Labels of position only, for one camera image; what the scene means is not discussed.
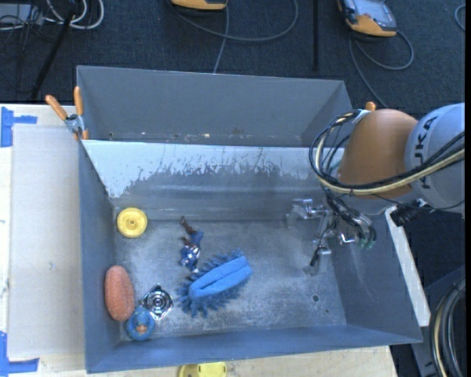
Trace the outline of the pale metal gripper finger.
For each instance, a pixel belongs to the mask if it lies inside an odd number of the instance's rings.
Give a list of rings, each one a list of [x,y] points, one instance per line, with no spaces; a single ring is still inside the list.
[[[319,245],[313,252],[309,263],[303,268],[308,276],[326,273],[330,266],[331,249],[327,245]]]
[[[294,227],[298,221],[323,218],[326,209],[323,204],[315,205],[313,199],[293,199],[290,211],[286,214],[286,226]]]

